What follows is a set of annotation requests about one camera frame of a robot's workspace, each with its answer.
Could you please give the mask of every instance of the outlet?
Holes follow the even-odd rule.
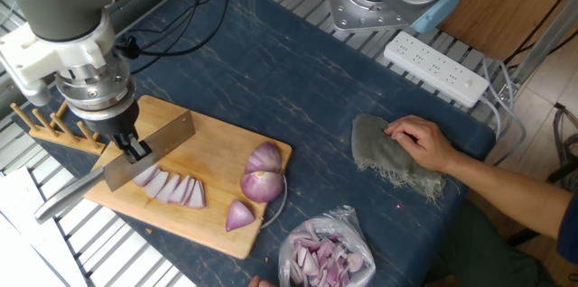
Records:
[[[466,107],[474,106],[488,89],[485,78],[406,32],[387,44],[384,56]]]

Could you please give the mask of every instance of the blue tablecloth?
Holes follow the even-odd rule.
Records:
[[[137,27],[162,28],[192,1],[170,0]],[[175,50],[201,41],[223,4],[212,0],[200,7]],[[132,64],[136,68],[146,61]],[[494,144],[484,124],[271,0],[231,0],[223,26],[206,47],[163,58],[135,78],[139,96],[159,97],[294,148],[285,209],[260,232],[245,261],[160,229],[146,234],[148,225],[121,215],[199,286],[247,286],[256,274],[277,282],[278,250],[287,234],[305,219],[344,204],[357,210],[377,263],[370,285],[420,286],[466,189],[447,184],[435,205],[372,171],[359,172],[351,156],[352,120],[360,113],[389,121],[422,116],[436,122],[456,148],[478,159]],[[50,108],[57,109],[58,100]],[[74,121],[70,113],[65,120]],[[42,145],[77,177],[96,161],[93,155]],[[272,216],[278,205],[272,203],[266,214]]]

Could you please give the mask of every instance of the human hand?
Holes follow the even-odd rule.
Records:
[[[418,116],[397,119],[389,124],[385,133],[391,135],[418,164],[429,170],[447,172],[459,155],[436,124]]]
[[[259,277],[255,276],[255,278],[253,278],[253,280],[249,283],[249,287],[274,287],[274,285],[265,281],[261,282]]]

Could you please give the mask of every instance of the gray cloth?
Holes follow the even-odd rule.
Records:
[[[372,115],[353,120],[351,150],[360,171],[371,168],[396,187],[408,185],[428,200],[442,195],[446,179],[414,161],[398,142],[384,134],[389,122]]]

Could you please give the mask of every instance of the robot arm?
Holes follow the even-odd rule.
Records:
[[[50,101],[42,78],[55,72],[70,110],[136,162],[150,150],[138,142],[135,83],[104,8],[121,1],[17,0],[28,23],[1,38],[0,60],[36,106]]]

